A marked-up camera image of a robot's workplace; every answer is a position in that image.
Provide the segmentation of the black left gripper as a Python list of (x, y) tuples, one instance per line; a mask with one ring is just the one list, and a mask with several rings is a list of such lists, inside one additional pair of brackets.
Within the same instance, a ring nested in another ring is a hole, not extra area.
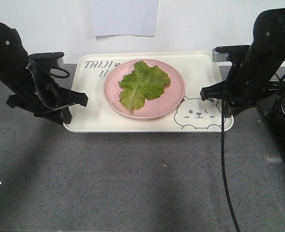
[(38, 65), (27, 65), (26, 80), (18, 85), (18, 91), (8, 97), (7, 104), (29, 111), (36, 117), (46, 118), (58, 124), (70, 124), (71, 105), (87, 106), (85, 93), (60, 87), (50, 72)]

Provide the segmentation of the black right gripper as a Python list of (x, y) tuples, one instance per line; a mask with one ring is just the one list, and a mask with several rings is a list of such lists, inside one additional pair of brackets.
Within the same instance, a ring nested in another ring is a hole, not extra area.
[(203, 87), (200, 97), (223, 100), (224, 116), (229, 118), (255, 107), (256, 103), (284, 90), (285, 85), (278, 81), (270, 81), (275, 75), (280, 62), (268, 66), (260, 66), (251, 62), (232, 65), (224, 82)]

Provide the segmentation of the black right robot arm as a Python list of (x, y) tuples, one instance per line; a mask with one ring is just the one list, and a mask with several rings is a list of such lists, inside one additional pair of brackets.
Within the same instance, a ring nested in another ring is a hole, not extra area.
[(261, 12), (253, 27), (251, 45), (218, 46), (213, 61), (230, 61), (226, 80), (204, 87), (203, 101), (222, 100), (225, 117), (236, 116), (257, 102), (285, 90), (283, 80), (272, 81), (285, 62), (285, 8)]

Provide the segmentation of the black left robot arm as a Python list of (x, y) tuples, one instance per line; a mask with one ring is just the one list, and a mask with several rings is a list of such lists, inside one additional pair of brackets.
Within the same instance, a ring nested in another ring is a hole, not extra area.
[(52, 69), (70, 73), (59, 62), (63, 52), (28, 54), (16, 29), (0, 22), (0, 81), (14, 94), (8, 97), (11, 108), (19, 107), (58, 124), (70, 124), (69, 107), (79, 104), (86, 107), (88, 97), (60, 87), (54, 80), (58, 75)]

